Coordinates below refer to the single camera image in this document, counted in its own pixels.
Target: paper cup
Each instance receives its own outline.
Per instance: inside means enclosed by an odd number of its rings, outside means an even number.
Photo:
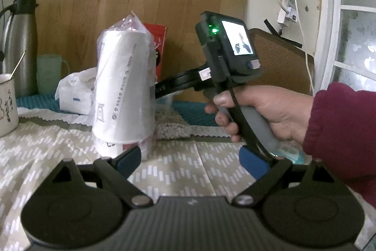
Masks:
[[[93,144],[101,156],[109,156],[114,159],[123,153],[122,144],[108,143],[95,136],[93,137]]]
[[[142,32],[113,30],[103,37],[93,133],[104,142],[138,143],[154,132],[146,41]]]
[[[12,132],[18,126],[14,78],[11,74],[0,75],[0,137]]]

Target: metal screw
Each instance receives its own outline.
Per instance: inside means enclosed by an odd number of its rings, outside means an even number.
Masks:
[[[132,203],[136,205],[137,207],[143,207],[145,205],[148,205],[150,201],[151,201],[150,198],[145,195],[138,195],[132,198]]]
[[[240,195],[235,198],[235,203],[241,206],[251,205],[253,202],[253,197],[249,195]]]

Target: finger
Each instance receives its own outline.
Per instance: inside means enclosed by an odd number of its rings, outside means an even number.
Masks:
[[[254,106],[257,108],[258,105],[263,101],[265,95],[270,92],[271,86],[255,85],[255,86],[238,86],[234,88],[234,94],[236,100],[241,106]],[[232,100],[229,91],[225,91],[214,97],[214,103],[218,106],[223,106],[227,108],[233,108],[234,102]]]
[[[222,127],[226,127],[229,125],[230,119],[228,118],[226,114],[222,112],[218,112],[215,117],[215,122]]]
[[[213,102],[209,101],[205,106],[205,112],[208,114],[214,114],[218,112],[218,109]]]
[[[234,122],[229,123],[229,125],[226,126],[224,130],[226,131],[227,134],[230,134],[230,135],[235,135],[239,133],[239,127]]]
[[[238,134],[232,135],[231,141],[234,142],[234,143],[240,143],[241,142],[241,136],[238,135]]]

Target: metal spoon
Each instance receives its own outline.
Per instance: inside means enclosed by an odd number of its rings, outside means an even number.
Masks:
[[[11,80],[11,79],[13,78],[13,75],[14,75],[14,73],[16,72],[16,70],[17,70],[17,68],[18,68],[19,64],[21,63],[21,61],[22,61],[22,59],[23,59],[23,57],[24,57],[25,53],[26,53],[26,51],[24,51],[24,53],[22,54],[22,56],[21,56],[20,60],[18,61],[18,63],[17,63],[17,65],[16,65],[16,67],[14,68],[14,70],[13,70],[13,72],[12,72],[12,74],[11,74],[11,77],[9,78],[9,80]]]

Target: maroon sleeve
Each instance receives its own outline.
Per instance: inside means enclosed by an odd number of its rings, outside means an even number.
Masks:
[[[376,92],[340,83],[318,92],[303,148],[376,207]]]

